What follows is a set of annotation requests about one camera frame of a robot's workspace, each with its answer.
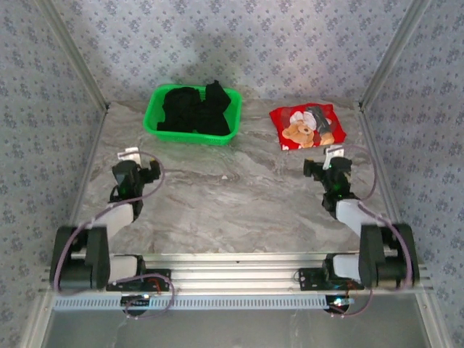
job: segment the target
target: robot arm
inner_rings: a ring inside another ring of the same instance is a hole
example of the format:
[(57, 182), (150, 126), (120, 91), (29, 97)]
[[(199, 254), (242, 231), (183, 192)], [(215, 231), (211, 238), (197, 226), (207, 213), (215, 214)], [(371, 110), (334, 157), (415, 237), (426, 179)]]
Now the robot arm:
[[(137, 156), (117, 163), (112, 172), (117, 185), (109, 195), (111, 209), (73, 240), (59, 274), (61, 289), (104, 289), (113, 281), (141, 275), (146, 270), (138, 255), (110, 255), (108, 241), (139, 217), (144, 186), (160, 178), (160, 166), (153, 160), (150, 168), (142, 168)], [(57, 231), (49, 275), (51, 284), (65, 244), (76, 228), (62, 226)]]
[[(392, 230), (360, 208), (360, 199), (351, 192), (352, 161), (343, 153), (326, 154), (325, 163), (304, 161), (304, 175), (323, 184), (323, 207), (333, 218), (350, 227), (360, 237), (359, 254), (330, 254), (323, 263), (328, 283), (343, 279), (354, 280), (367, 288), (398, 288), (405, 281), (406, 258)], [(411, 285), (419, 280), (418, 259), (410, 226), (394, 224), (405, 241), (411, 258)]]

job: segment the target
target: teddy bear print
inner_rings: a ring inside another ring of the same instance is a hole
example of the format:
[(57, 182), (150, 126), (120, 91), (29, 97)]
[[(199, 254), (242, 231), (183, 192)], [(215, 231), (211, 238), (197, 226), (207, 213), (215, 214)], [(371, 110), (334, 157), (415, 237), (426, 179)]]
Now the teddy bear print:
[[(282, 131), (282, 136), (299, 144), (299, 148), (307, 149), (314, 145), (314, 130), (316, 130), (317, 126), (316, 119), (311, 112), (297, 111), (290, 117), (290, 126)], [(334, 137), (331, 133), (323, 134), (320, 137), (320, 145), (333, 143)]]

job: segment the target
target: black cloth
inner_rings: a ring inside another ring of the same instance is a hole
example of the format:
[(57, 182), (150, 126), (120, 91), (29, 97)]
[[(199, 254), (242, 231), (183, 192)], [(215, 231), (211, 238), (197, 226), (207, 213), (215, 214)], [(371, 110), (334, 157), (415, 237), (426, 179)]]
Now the black cloth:
[(204, 101), (195, 88), (173, 89), (166, 93), (162, 106), (165, 121), (158, 123), (157, 130), (227, 136), (231, 130), (224, 111), (230, 103), (231, 99), (216, 80), (206, 86)]

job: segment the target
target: glass panel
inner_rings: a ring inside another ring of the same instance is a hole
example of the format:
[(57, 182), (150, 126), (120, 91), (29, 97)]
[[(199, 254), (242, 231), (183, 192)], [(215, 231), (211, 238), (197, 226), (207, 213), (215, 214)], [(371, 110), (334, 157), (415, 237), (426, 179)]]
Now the glass panel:
[[(359, 298), (357, 305), (362, 305)], [(171, 311), (126, 320), (115, 311), (54, 312), (42, 348), (430, 347), (413, 295), (377, 296), (362, 315), (322, 310)]]

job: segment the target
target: red plastic bag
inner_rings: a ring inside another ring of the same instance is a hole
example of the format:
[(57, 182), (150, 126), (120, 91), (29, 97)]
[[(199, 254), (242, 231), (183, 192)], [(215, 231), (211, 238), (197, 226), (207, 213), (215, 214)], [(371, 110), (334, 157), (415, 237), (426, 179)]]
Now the red plastic bag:
[(282, 150), (339, 144), (346, 138), (332, 104), (279, 107), (269, 113)]

